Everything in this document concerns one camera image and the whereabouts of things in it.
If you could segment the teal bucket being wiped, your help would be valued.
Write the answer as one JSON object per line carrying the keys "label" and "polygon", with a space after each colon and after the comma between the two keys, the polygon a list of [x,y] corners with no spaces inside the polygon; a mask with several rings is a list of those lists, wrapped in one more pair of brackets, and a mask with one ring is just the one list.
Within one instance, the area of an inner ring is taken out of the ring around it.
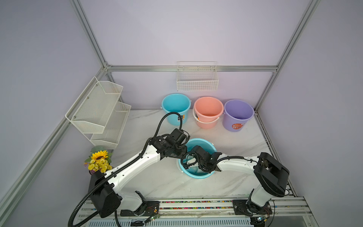
{"label": "teal bucket being wiped", "polygon": [[[194,139],[189,140],[188,143],[186,144],[187,152],[192,151],[192,149],[195,146],[202,147],[209,154],[213,154],[213,153],[217,152],[215,146],[212,143],[210,143],[209,141],[207,141],[205,139],[201,139],[201,138],[194,138]],[[184,173],[187,176],[194,178],[194,179],[206,179],[213,174],[213,172],[211,172],[211,173],[203,172],[202,170],[199,169],[197,164],[189,167],[188,169],[185,169],[182,166],[179,159],[176,161],[176,164],[182,173]]]}

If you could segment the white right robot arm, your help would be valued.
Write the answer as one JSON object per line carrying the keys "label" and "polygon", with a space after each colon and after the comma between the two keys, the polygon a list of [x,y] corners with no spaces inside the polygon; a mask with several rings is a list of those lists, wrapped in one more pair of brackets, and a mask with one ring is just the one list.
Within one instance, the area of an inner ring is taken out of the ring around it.
{"label": "white right robot arm", "polygon": [[289,170],[266,152],[256,157],[229,156],[221,152],[209,154],[201,146],[195,146],[181,161],[184,168],[198,167],[204,173],[234,171],[254,175],[259,181],[247,200],[236,202],[236,212],[246,216],[271,213],[268,202],[273,197],[285,197]]}

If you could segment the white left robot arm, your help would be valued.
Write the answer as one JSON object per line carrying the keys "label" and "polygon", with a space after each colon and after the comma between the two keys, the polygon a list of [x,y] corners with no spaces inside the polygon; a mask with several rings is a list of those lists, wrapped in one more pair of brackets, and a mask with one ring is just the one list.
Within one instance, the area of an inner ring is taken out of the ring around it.
{"label": "white left robot arm", "polygon": [[144,169],[163,158],[181,159],[187,152],[186,143],[189,138],[186,131],[174,129],[171,134],[148,139],[141,153],[125,163],[105,173],[95,172],[89,189],[101,184],[90,196],[98,215],[105,218],[118,209],[135,216],[144,214],[148,201],[139,191],[130,193],[123,191],[123,187]]}

